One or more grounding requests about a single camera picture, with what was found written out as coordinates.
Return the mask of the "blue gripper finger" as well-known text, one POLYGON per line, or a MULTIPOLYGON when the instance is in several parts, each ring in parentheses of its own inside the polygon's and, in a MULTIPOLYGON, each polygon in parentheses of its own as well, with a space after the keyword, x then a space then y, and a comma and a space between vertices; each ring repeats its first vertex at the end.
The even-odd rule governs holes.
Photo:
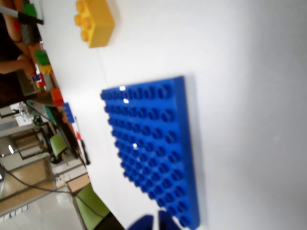
POLYGON ((127 230, 152 230, 153 218, 152 215, 144 215, 132 223, 127 230))
POLYGON ((180 227, 174 222, 172 216, 164 210, 158 212, 159 230, 180 230, 180 227))

